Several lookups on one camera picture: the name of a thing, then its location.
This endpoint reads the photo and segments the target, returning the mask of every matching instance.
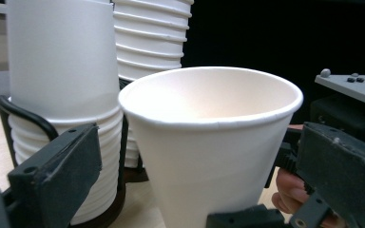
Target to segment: stack of paper cups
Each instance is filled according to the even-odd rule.
[[[133,82],[181,68],[193,0],[115,0],[114,30],[119,76]],[[125,167],[137,167],[138,145],[128,131]]]
[[[114,201],[123,112],[114,47],[113,7],[104,1],[9,0],[11,101],[58,131],[99,125],[103,170],[71,224],[101,215]],[[20,163],[48,143],[36,126],[10,117]]]

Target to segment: human hand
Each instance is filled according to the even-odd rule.
[[[304,190],[304,181],[282,168],[278,171],[277,188],[278,192],[272,196],[272,202],[286,214],[294,214],[309,198]],[[346,223],[343,219],[330,215],[322,222],[322,227],[344,228]]]

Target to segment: white paper cup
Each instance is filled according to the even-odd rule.
[[[138,161],[135,159],[125,158],[125,167],[136,168],[138,167]]]
[[[186,31],[189,29],[187,25],[178,25],[120,12],[114,12],[114,26],[143,32],[169,34],[177,37],[185,37]]]
[[[29,133],[27,130],[22,128],[13,128],[10,134],[14,141],[30,143],[40,148],[49,143],[49,138],[44,134],[44,132],[42,132],[42,135],[40,136]]]
[[[125,157],[129,159],[137,160],[139,158],[139,151],[136,149],[127,148]]]
[[[103,186],[102,189],[100,189],[100,192],[97,193],[89,193],[89,201],[87,201],[84,204],[84,207],[81,208],[78,213],[79,214],[84,214],[84,213],[90,213],[91,211],[94,211],[95,208],[97,208],[100,205],[105,204],[108,195],[112,195],[114,193],[114,191],[116,191],[117,189],[117,185],[114,184],[114,181],[111,181],[110,183],[106,184]]]
[[[22,161],[25,161],[32,154],[35,153],[35,151],[29,151],[27,148],[24,148],[21,144],[17,142],[13,143],[13,149],[16,151],[16,154],[19,154],[21,156]]]
[[[181,54],[185,37],[142,32],[130,28],[114,27],[115,44],[151,52]]]
[[[141,65],[174,67],[181,64],[183,53],[163,54],[117,45],[117,58]]]
[[[25,138],[36,141],[49,142],[46,133],[34,123],[23,120],[22,118],[13,115],[9,115],[9,125],[12,128],[12,131],[16,131],[18,135],[21,135]]]
[[[166,227],[256,205],[301,91],[272,74],[193,67],[127,85],[119,101]]]
[[[105,148],[103,148],[102,152],[102,161],[107,160],[108,158],[111,158],[113,154],[117,154],[118,157],[120,157],[120,150],[121,150],[121,144],[120,143],[113,143],[108,144]]]
[[[131,150],[136,150],[136,151],[139,150],[138,145],[136,144],[136,141],[132,140],[132,139],[127,139],[126,148],[131,149]]]
[[[114,1],[114,11],[186,26],[188,19],[192,17],[190,7],[178,9],[135,0]]]
[[[39,151],[42,147],[44,147],[40,146],[40,144],[33,144],[29,143],[30,141],[22,141],[19,138],[15,138],[17,137],[16,134],[11,134],[11,135],[13,138],[13,147],[15,148],[15,151],[17,152],[20,149],[23,152],[25,152],[25,155],[28,155],[29,157],[35,154],[37,151]]]
[[[11,101],[59,120],[118,105],[112,12],[109,2],[8,1]]]
[[[11,137],[13,138],[13,142],[14,143],[23,143],[26,144],[27,146],[30,146],[30,148],[38,148],[37,150],[33,149],[33,153],[37,152],[38,150],[40,150],[41,148],[43,148],[45,145],[47,145],[49,143],[49,140],[47,139],[46,141],[36,141],[27,137],[24,137],[20,134],[18,134],[16,131],[11,131],[10,132]]]
[[[108,122],[113,122],[114,118],[119,118],[120,115],[123,115],[123,112],[120,109],[120,106],[117,105],[111,110],[106,112],[102,112],[96,115],[92,115],[86,118],[74,118],[71,120],[64,120],[64,119],[48,119],[48,121],[55,125],[55,126],[75,126],[81,124],[88,124],[88,123],[96,123],[97,125],[105,124]]]
[[[115,116],[115,118],[111,120],[111,122],[100,124],[98,130],[99,137],[101,135],[107,134],[108,132],[121,132],[121,128],[123,127],[123,117],[124,116],[120,114],[118,116]]]
[[[119,128],[114,128],[114,130],[109,131],[102,137],[99,137],[102,154],[103,150],[106,149],[108,146],[111,146],[114,143],[121,143],[121,130],[122,125],[120,124]]]
[[[76,212],[75,216],[70,221],[70,224],[80,224],[87,222],[89,220],[92,220],[98,216],[100,216],[102,213],[104,213],[112,204],[112,202],[115,200],[115,197],[117,196],[117,187],[114,187],[109,194],[104,195],[106,200],[103,201],[96,201],[94,203],[94,206],[90,207],[89,210],[84,210],[84,205],[82,204],[81,208],[79,210],[84,210],[83,213]]]
[[[136,141],[135,135],[133,134],[133,130],[132,130],[131,126],[129,126],[129,128],[128,128],[128,139],[132,140],[132,141]]]
[[[14,158],[16,159],[17,163],[23,163],[25,160],[29,158],[29,156],[23,152],[15,153]]]
[[[173,67],[142,65],[125,61],[123,59],[118,59],[118,66],[119,66],[120,78],[128,81],[135,81],[150,74],[182,67],[182,65],[176,65]]]
[[[100,177],[101,178],[90,188],[89,194],[100,194],[103,188],[110,185],[110,182],[115,182],[114,180],[118,179],[118,170],[113,167],[108,167],[107,171],[103,175],[100,175]]]
[[[181,11],[186,11],[186,12],[189,12],[191,10],[191,5],[194,4],[194,1],[192,0],[139,0],[139,1],[162,6],[165,8],[179,9]]]

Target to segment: gray plastic part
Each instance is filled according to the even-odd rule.
[[[365,103],[365,75],[317,75],[315,82]],[[348,82],[348,78],[360,78],[360,82]]]

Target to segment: wooden table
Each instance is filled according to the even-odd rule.
[[[8,172],[13,169],[5,134],[0,121],[0,189],[4,191],[9,187]],[[275,176],[271,187],[264,189],[259,203],[267,208],[274,208],[271,202],[272,194],[277,192]],[[149,181],[126,184],[125,206],[118,218],[109,226],[111,228],[164,228],[163,218],[153,197]]]

